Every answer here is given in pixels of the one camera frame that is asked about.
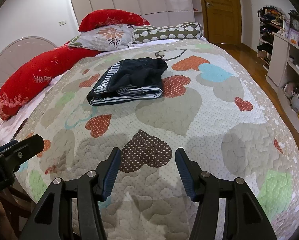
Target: pillow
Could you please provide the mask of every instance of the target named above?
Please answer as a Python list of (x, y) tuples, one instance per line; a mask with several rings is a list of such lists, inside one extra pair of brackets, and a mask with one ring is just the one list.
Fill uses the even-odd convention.
[(86, 15), (79, 27), (79, 32), (88, 32), (95, 28), (113, 25), (130, 24), (136, 26), (149, 25), (143, 17), (122, 10), (104, 9), (93, 11)]
[(22, 105), (34, 98), (51, 79), (71, 69), (85, 57), (101, 53), (96, 50), (71, 48), (67, 45), (44, 52), (22, 65), (0, 89), (0, 117), (7, 120)]
[(155, 26), (136, 27), (133, 31), (133, 43), (147, 43), (157, 40), (182, 40), (200, 39), (203, 36), (203, 27), (197, 22), (185, 22), (174, 26)]
[(111, 51), (125, 49), (133, 43), (133, 25), (109, 25), (84, 32), (69, 42), (77, 48)]

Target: white wall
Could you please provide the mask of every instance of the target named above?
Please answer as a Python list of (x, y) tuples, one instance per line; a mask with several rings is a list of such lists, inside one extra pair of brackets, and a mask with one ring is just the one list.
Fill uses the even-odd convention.
[[(60, 21), (67, 24), (59, 26)], [(61, 46), (77, 30), (70, 0), (6, 0), (0, 8), (0, 52), (26, 36), (40, 36)]]
[(281, 8), (285, 14), (294, 9), (289, 0), (241, 0), (242, 6), (242, 43), (257, 51), (259, 45), (259, 17), (257, 11), (266, 5)]

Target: red pillow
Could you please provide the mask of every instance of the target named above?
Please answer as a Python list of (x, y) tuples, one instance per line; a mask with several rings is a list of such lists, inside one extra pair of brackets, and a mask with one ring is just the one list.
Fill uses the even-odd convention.
[(0, 89), (0, 117), (7, 120), (22, 105), (40, 93), (54, 77), (71, 69), (85, 57), (101, 51), (72, 48), (67, 45), (44, 52), (21, 66)]
[(136, 26), (150, 25), (143, 17), (122, 10), (104, 9), (86, 15), (79, 27), (79, 32), (88, 32), (99, 27), (113, 24), (130, 24)]

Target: heart-patterned bedspread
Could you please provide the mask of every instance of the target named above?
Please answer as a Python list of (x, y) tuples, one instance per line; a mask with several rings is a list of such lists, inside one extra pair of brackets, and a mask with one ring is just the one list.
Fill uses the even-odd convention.
[[(93, 84), (123, 59), (160, 57), (163, 96), (90, 106)], [(100, 203), (108, 239), (185, 240), (197, 204), (186, 196), (175, 164), (183, 147), (202, 170), (248, 183), (278, 239), (299, 225), (299, 152), (273, 104), (248, 72), (208, 42), (184, 40), (85, 58), (57, 83), (17, 136), (39, 134), (44, 151), (16, 176), (36, 202), (56, 177), (95, 169), (113, 147), (122, 150), (111, 196)], [(75, 232), (78, 232), (74, 202)], [(222, 239), (220, 201), (216, 239)]]

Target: bolt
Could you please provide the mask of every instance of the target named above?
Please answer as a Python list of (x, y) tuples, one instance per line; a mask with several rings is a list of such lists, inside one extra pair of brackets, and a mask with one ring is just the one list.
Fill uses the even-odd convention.
[(88, 177), (94, 177), (96, 175), (96, 171), (89, 171)]
[(201, 176), (208, 178), (211, 174), (208, 171), (202, 171)]
[(56, 179), (53, 180), (53, 183), (56, 184), (56, 185), (60, 184), (61, 182), (62, 182), (61, 178), (56, 178)]
[(236, 183), (244, 184), (244, 180), (242, 178), (236, 178)]

